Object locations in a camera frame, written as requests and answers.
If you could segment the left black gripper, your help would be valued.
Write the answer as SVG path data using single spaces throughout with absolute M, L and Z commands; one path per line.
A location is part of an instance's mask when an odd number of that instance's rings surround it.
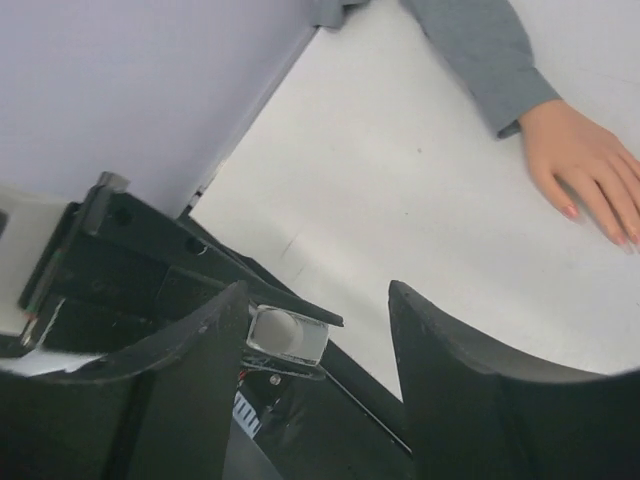
M 106 354 L 182 319 L 239 281 L 258 305 L 344 325 L 196 222 L 167 217 L 107 183 L 67 207 L 19 304 L 32 319 L 30 346 Z

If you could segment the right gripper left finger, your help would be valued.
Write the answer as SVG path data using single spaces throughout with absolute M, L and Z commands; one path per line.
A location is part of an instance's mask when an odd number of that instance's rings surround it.
M 242 282 L 73 372 L 1 377 L 5 479 L 218 479 L 248 322 Z

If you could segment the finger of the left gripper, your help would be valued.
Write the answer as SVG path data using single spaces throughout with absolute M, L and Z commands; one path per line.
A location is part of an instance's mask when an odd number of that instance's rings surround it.
M 246 479 L 412 479 L 403 405 L 334 344 L 320 380 L 246 370 L 235 426 L 257 464 Z

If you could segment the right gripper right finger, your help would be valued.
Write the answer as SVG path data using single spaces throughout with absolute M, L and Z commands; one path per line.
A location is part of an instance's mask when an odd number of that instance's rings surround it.
M 526 354 L 394 281 L 388 308 L 421 479 L 635 479 L 639 375 Z

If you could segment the clear nail polish bottle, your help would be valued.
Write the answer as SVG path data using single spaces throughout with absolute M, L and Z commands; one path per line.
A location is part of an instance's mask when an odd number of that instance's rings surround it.
M 329 326 L 314 318 L 269 305 L 249 309 L 246 345 L 267 356 L 317 366 L 329 340 Z

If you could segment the mannequin hand with nails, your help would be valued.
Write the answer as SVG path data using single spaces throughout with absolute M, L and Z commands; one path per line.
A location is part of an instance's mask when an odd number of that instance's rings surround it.
M 616 246 L 639 248 L 639 161 L 609 130 L 563 100 L 518 119 L 530 176 L 547 201 L 572 221 L 579 204 Z

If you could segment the grey shirt with sleeve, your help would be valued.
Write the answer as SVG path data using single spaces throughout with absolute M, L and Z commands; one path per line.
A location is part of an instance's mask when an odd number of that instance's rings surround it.
M 403 1 L 426 38 L 464 84 L 498 138 L 519 118 L 560 95 L 536 68 L 529 36 L 503 0 Z

